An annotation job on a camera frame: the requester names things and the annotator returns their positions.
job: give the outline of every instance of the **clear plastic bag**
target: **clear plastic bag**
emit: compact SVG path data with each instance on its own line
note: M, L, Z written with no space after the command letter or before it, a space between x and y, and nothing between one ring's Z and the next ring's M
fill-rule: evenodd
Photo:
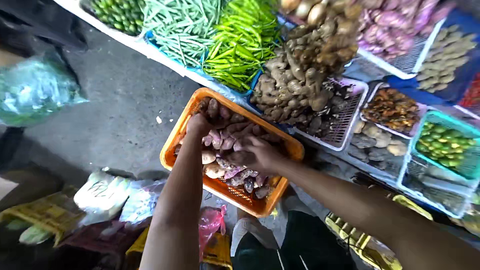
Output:
M164 180L141 180L130 184L130 197L123 206L120 221L136 226L153 216L158 196L162 192Z
M223 217L225 216L226 211L227 206L222 205L220 207L220 211L215 208L206 208L202 212L202 216L200 217L200 221L198 223L200 261L202 261L205 246L210 238L212 238L212 235L218 231L218 228L220 228L222 235L225 234L225 221Z
M87 102L60 56L52 51L0 68L0 123L30 126L68 104Z
M75 204L87 213L80 224L86 226L114 218L127 200L133 180L113 175L108 167L91 173L73 197Z

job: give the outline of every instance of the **orange crate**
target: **orange crate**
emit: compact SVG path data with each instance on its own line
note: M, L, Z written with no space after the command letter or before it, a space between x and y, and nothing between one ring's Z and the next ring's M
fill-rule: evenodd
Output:
M198 104L200 103L200 101L205 97L215 98L216 100L218 100L218 102L220 102L220 104L226 106L227 108L236 113L245 116L252 123L258 124L266 131L282 137L283 144L288 153L288 156L292 160L303 159L304 149L303 145L299 141L289 136L285 132L279 130L278 128L272 126L271 124L267 123L266 121L262 120L257 115L226 99L221 94L204 87L196 90L193 93L187 106L185 106L185 109L183 110L183 113L181 114L177 124L175 125L172 132L170 133L170 136L163 145L162 151L160 152L160 161L166 169L170 171L172 170L173 164L175 163L176 159L173 154L175 151L175 146L185 135L188 120L190 119L192 113L198 109ZM215 196L226 200L234 206L258 218L266 217L272 212L275 204L280 199L283 192L285 191L285 188L288 185L288 180L285 177L278 176L273 179L273 182L277 183L277 185L266 199L252 200L251 197L248 196L248 194L245 194L243 191L237 190L236 188L231 186L227 186L225 183L221 182L218 179L211 179L204 175L204 189L206 191L211 192Z

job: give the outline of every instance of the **black pants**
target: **black pants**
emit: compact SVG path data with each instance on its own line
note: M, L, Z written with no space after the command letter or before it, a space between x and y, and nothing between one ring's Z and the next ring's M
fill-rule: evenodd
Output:
M240 240L232 260L234 270L354 270L348 249L318 217L288 212L287 232L280 250L265 248L251 233Z

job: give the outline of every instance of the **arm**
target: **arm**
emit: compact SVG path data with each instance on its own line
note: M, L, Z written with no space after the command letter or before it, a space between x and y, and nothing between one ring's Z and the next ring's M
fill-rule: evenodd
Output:
M480 253L433 222L395 202L288 160L250 138L255 170L277 173L300 186L336 215L389 246L404 269L477 269Z
M198 269L202 201L202 137L211 125L194 115L172 172L157 201L140 270Z

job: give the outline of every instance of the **yellow crate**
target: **yellow crate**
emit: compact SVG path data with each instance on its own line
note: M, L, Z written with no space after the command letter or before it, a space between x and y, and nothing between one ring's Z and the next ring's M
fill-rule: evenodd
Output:
M0 212L0 221L22 219L55 235L56 247L66 233L75 229L85 216L73 201L76 190L57 192L30 203L20 204Z
M399 203L400 205L414 210L415 212L430 220L433 220L433 217L430 213L428 213L403 195L394 196L392 200L396 203ZM357 230L357 228L343 221L335 214L329 213L325 218L325 223L336 234L338 234L338 236L340 236L342 240L348 240L348 245L366 263L381 270L402 269L402 266L397 258L387 254L383 254L375 249L367 247L368 242L372 238L370 235Z
M145 243L147 241L148 228L137 238L135 243L125 252L126 258L132 255L133 252L143 253ZM230 238L228 235L222 235L221 233L214 233L213 237L208 241L204 250L204 258L202 262L219 265L233 269L232 262L230 260Z

